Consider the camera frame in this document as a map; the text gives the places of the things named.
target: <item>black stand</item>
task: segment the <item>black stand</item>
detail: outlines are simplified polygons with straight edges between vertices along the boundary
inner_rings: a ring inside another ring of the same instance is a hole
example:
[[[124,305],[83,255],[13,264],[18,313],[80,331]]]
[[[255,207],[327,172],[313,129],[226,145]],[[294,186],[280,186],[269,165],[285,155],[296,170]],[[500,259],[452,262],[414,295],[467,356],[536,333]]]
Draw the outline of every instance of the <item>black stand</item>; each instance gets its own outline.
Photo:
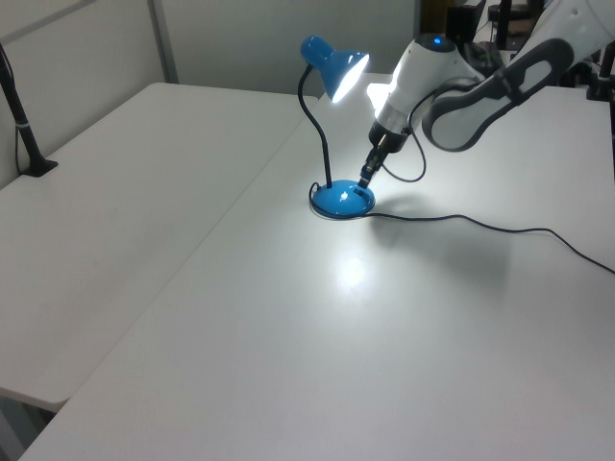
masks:
[[[32,133],[30,122],[26,117],[26,112],[21,105],[19,95],[17,94],[17,88],[13,79],[12,72],[9,68],[9,63],[5,58],[4,49],[0,45],[0,85],[4,91],[4,95],[7,98],[9,107],[11,108],[12,117],[15,120],[15,126],[21,134],[23,143],[28,151],[30,157],[30,168],[22,172],[24,175],[34,176],[40,178],[42,175],[52,170],[58,163],[53,160],[48,160],[42,156],[35,140],[35,135]]]
[[[499,50],[504,50],[506,48],[511,8],[512,0],[502,0],[500,2],[500,17],[498,19],[498,32],[496,34],[496,46]]]
[[[592,82],[587,88],[587,99],[590,101],[613,101],[613,80],[611,70],[615,61],[615,41],[609,43],[604,50],[603,65],[600,67],[598,77],[592,77]]]

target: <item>white wall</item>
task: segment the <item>white wall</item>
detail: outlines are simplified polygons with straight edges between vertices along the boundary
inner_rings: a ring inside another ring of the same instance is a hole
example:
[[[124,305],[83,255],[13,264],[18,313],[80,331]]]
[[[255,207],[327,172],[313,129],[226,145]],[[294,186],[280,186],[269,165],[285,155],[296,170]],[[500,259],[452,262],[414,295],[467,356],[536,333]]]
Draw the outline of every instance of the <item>white wall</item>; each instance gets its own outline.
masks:
[[[44,156],[148,84],[163,81],[147,0],[96,0],[5,50]],[[0,92],[0,187],[16,177],[13,130]],[[28,162],[22,144],[20,151],[23,167]]]
[[[294,93],[317,34],[390,73],[417,31],[418,0],[160,0],[182,84]],[[310,77],[307,94],[322,95]]]

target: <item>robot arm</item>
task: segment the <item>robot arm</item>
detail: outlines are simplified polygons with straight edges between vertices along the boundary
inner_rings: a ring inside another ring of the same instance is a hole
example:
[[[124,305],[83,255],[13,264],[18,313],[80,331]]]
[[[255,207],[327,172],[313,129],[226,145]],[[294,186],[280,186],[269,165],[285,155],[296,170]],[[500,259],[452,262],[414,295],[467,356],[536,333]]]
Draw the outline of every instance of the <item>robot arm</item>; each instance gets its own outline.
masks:
[[[440,43],[429,43],[436,39]],[[613,40],[615,2],[553,0],[509,66],[465,93],[445,92],[432,102],[423,116],[427,139],[447,151],[469,149],[491,123]],[[453,78],[480,80],[451,46],[444,38],[428,36],[406,49],[393,77],[393,90],[370,131],[373,149],[361,170],[362,187],[367,187],[388,154],[404,146],[413,129],[407,118],[418,102]]]

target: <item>black clamp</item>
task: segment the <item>black clamp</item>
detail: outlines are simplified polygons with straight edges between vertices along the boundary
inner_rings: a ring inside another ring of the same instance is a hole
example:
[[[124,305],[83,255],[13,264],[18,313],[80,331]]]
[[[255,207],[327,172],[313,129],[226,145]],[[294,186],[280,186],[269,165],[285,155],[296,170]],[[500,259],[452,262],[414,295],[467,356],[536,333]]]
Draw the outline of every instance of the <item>black clamp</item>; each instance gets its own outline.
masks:
[[[506,77],[506,68],[500,68],[493,74],[494,82],[504,90],[508,99],[515,106],[521,106],[528,100],[528,96],[519,86]]]

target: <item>lamp shade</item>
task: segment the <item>lamp shade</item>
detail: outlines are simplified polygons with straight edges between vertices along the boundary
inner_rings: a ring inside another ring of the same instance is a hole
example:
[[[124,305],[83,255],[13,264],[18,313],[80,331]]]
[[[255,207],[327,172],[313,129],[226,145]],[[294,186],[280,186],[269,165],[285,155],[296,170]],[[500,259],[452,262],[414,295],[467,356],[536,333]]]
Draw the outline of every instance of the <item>lamp shade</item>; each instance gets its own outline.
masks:
[[[301,45],[301,55],[320,72],[325,91],[334,103],[355,86],[369,61],[366,53],[335,50],[320,36],[306,38]]]

